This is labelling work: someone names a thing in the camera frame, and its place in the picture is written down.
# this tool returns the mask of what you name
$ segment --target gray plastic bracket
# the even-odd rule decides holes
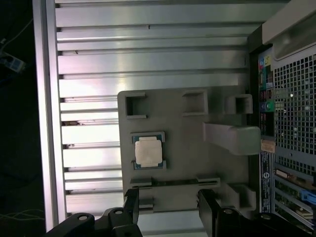
[[[254,211],[256,209],[256,192],[245,184],[228,184],[227,197],[230,203],[239,211]]]
[[[241,94],[228,96],[225,98],[225,114],[236,115],[236,114],[252,114],[252,95]]]
[[[236,156],[260,153],[261,139],[258,127],[203,123],[203,132],[205,142],[225,148]]]

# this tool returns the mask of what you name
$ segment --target rectangular cutout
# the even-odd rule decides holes
[[[207,92],[186,91],[183,94],[183,116],[208,114]]]
[[[236,98],[236,113],[245,114],[247,109],[248,98]]]
[[[136,93],[126,96],[125,107],[126,117],[128,119],[146,119],[146,95],[145,93]]]

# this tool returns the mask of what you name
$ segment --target cable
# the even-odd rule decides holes
[[[7,31],[7,33],[6,33],[6,35],[3,37],[4,39],[7,39],[7,38],[9,37],[9,35],[10,35],[10,33],[11,33],[11,31],[12,31],[14,25],[18,22],[18,20],[20,20],[22,17],[24,17],[25,13],[29,10],[29,6],[31,5],[30,2],[31,2],[30,0],[27,0],[26,7],[25,7],[24,11],[22,11],[22,12],[19,14],[19,16],[14,19],[14,21],[13,21],[13,23],[11,24],[11,26],[9,27],[9,29],[8,29],[8,31]]]
[[[6,215],[2,215],[2,214],[0,214],[0,217],[5,217],[4,219],[12,219],[12,220],[15,220],[15,221],[33,221],[33,220],[42,220],[42,221],[44,221],[45,220],[44,218],[19,219],[19,218],[15,218],[15,217],[12,217],[12,216],[6,216]]]
[[[6,215],[0,214],[0,219],[13,219],[13,220],[19,220],[19,221],[23,221],[23,220],[44,220],[44,218],[41,218],[40,216],[26,214],[25,212],[27,212],[27,211],[43,212],[40,209],[29,209],[29,210],[25,210],[25,211],[21,211],[21,212],[17,212],[17,213],[8,213]],[[18,216],[18,215],[24,215],[24,216],[33,217],[33,218],[16,218],[16,216]]]
[[[14,41],[16,38],[18,38],[22,33],[23,31],[25,31],[25,29],[32,23],[33,21],[33,18],[26,24],[26,26],[15,36],[13,37],[12,39],[10,39],[7,43],[5,43],[1,49],[0,49],[0,54],[3,52],[4,48],[9,44],[11,43],[12,41]]]

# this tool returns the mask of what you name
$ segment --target gray plastic tab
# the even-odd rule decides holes
[[[203,123],[204,141],[216,144],[237,156],[259,154],[260,129],[253,126],[230,126]]]

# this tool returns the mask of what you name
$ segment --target label sticker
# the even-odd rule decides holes
[[[261,150],[265,152],[275,153],[276,144],[273,141],[261,140]]]

